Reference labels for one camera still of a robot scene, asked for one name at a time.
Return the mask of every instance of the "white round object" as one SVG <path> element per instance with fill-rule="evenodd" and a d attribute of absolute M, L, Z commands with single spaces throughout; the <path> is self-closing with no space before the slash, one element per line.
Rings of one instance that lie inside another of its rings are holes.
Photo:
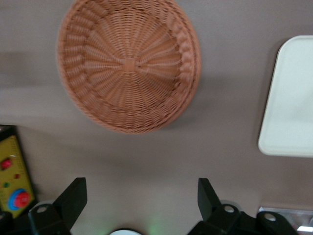
<path fill-rule="evenodd" d="M 115 231 L 109 235 L 142 235 L 137 232 L 131 231 L 131 230 L 119 230 Z"/>

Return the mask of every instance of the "screw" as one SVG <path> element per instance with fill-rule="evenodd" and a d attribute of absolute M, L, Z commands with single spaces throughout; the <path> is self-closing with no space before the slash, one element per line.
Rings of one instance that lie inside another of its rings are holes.
<path fill-rule="evenodd" d="M 231 206 L 225 206 L 224 207 L 224 210 L 228 213 L 234 213 L 235 212 L 235 209 L 232 208 Z"/>
<path fill-rule="evenodd" d="M 269 221 L 272 221 L 272 222 L 276 221 L 276 217 L 274 215 L 270 214 L 270 213 L 266 213 L 264 215 L 264 217 L 265 217 L 265 219 L 267 219 Z"/>

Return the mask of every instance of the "red button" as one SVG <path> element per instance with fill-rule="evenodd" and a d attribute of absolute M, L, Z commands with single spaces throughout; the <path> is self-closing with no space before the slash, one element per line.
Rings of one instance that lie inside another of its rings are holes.
<path fill-rule="evenodd" d="M 29 200 L 30 195 L 28 192 L 20 192 L 14 200 L 14 206 L 18 208 L 25 207 L 29 203 Z"/>
<path fill-rule="evenodd" d="M 8 169 L 12 165 L 12 162 L 10 159 L 6 159 L 1 163 L 2 170 Z"/>

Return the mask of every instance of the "woven basket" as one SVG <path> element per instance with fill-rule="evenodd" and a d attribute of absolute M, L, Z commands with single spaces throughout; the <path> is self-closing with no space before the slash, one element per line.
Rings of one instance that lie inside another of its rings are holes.
<path fill-rule="evenodd" d="M 58 63 L 89 118 L 137 134 L 175 120 L 201 70 L 196 34 L 173 0 L 76 0 L 62 23 Z"/>

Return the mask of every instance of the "round basket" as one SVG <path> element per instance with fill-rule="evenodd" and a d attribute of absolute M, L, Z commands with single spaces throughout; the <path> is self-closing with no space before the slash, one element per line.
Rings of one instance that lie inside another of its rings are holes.
<path fill-rule="evenodd" d="M 62 23 L 58 63 L 89 118 L 134 134 L 175 120 L 201 70 L 197 36 L 173 0 L 76 0 Z"/>

